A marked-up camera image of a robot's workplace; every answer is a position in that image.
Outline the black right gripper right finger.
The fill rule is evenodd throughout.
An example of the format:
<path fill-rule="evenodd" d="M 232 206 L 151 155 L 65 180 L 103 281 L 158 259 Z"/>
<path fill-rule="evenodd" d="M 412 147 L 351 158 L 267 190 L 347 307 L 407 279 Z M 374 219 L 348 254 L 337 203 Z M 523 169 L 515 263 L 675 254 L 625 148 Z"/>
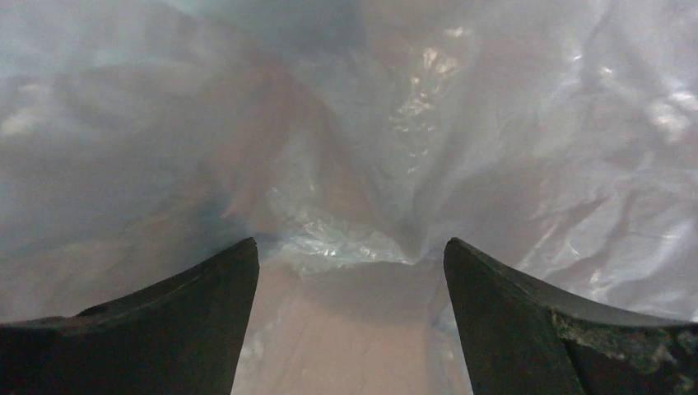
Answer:
<path fill-rule="evenodd" d="M 444 274 L 476 394 L 694 394 L 697 326 L 585 299 L 453 238 Z"/>

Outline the light blue plastic trash bag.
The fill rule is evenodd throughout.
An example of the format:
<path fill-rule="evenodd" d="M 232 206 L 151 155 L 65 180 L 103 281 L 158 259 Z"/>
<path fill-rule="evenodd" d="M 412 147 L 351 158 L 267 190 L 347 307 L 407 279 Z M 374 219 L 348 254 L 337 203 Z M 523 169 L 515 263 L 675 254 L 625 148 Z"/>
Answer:
<path fill-rule="evenodd" d="M 453 237 L 696 320 L 696 2 L 2 2 L 2 321 L 246 237 L 235 394 L 470 393 Z"/>

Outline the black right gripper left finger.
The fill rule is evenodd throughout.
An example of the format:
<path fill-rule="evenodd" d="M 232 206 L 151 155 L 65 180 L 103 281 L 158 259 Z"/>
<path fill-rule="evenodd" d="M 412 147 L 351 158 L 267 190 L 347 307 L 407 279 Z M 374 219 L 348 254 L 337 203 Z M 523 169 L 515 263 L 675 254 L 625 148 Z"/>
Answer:
<path fill-rule="evenodd" d="M 258 284 L 244 239 L 73 317 L 1 327 L 4 394 L 228 394 Z"/>

